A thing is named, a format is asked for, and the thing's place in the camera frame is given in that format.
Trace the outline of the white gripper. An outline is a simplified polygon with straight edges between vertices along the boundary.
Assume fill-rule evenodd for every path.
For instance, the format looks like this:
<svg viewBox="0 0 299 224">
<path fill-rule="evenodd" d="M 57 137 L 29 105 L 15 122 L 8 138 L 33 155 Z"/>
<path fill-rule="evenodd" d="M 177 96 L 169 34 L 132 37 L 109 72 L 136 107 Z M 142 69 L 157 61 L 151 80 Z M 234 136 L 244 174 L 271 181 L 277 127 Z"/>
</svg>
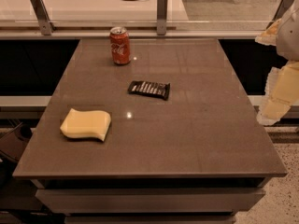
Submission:
<svg viewBox="0 0 299 224">
<path fill-rule="evenodd" d="M 255 37 L 265 46 L 277 45 L 278 55 L 289 60 L 282 68 L 272 67 L 268 74 L 257 114 L 257 121 L 270 126 L 281 118 L 299 100 L 299 0 L 266 30 Z"/>
</svg>

